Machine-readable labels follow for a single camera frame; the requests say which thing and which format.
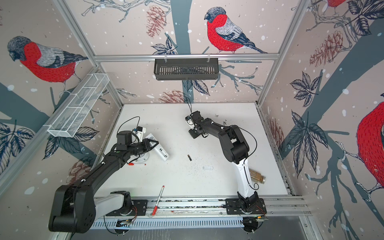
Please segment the white remote control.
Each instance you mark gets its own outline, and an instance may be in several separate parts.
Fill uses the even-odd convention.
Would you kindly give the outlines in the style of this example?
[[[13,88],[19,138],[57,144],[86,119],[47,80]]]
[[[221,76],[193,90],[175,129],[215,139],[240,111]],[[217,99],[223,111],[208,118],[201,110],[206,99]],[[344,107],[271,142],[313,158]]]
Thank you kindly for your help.
[[[153,134],[148,134],[146,136],[146,139],[150,139],[152,140],[152,142],[150,142],[151,146],[153,146],[155,143],[153,141],[158,141]],[[169,154],[167,153],[167,151],[164,149],[164,147],[158,143],[155,147],[154,147],[154,150],[157,152],[157,154],[160,156],[160,158],[163,160],[163,161],[167,161],[168,158],[169,158]]]

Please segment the white battery compartment cover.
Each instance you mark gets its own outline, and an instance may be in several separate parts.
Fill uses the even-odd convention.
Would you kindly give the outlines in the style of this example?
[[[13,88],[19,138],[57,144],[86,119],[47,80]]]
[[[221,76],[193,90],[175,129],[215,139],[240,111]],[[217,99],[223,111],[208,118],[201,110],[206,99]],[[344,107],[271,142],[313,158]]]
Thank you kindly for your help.
[[[204,171],[212,171],[214,168],[212,166],[203,166]]]

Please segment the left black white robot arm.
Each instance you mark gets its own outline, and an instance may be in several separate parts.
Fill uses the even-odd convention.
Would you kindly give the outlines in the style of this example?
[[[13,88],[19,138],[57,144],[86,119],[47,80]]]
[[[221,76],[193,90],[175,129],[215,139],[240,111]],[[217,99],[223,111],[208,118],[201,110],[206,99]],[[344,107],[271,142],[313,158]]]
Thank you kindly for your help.
[[[51,232],[86,233],[94,221],[122,210],[125,214],[137,212],[128,191],[111,192],[95,199],[98,189],[124,165],[132,163],[131,157],[139,157],[153,150],[159,142],[143,139],[136,143],[137,135],[131,131],[117,134],[117,143],[89,173],[70,185],[60,186],[54,195],[48,228]]]

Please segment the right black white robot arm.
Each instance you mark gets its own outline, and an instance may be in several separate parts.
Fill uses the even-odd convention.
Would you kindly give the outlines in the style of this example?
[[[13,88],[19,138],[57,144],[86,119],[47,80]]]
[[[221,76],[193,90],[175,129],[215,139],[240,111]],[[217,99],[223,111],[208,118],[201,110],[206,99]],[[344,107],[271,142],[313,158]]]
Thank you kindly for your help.
[[[233,165],[238,183],[238,198],[240,209],[251,213],[260,201],[257,190],[251,186],[251,174],[248,166],[250,147],[236,125],[224,126],[212,119],[204,119],[199,111],[185,117],[190,126],[189,133],[193,139],[209,135],[219,139],[225,158]]]

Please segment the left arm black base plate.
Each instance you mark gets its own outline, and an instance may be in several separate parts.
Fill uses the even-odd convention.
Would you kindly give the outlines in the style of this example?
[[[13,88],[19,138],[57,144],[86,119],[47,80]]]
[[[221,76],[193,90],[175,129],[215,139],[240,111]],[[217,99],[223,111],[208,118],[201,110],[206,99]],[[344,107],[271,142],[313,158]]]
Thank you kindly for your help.
[[[130,207],[121,207],[118,210],[107,214],[108,217],[135,217],[145,216],[147,212],[148,200],[132,200]]]

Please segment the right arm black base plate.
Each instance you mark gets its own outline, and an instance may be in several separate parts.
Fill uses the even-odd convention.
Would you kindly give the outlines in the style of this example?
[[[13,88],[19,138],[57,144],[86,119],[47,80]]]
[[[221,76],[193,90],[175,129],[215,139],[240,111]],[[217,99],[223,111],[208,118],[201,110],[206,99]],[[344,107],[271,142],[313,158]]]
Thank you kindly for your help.
[[[240,199],[225,199],[222,206],[226,209],[227,215],[266,215],[267,209],[262,198],[247,204]]]

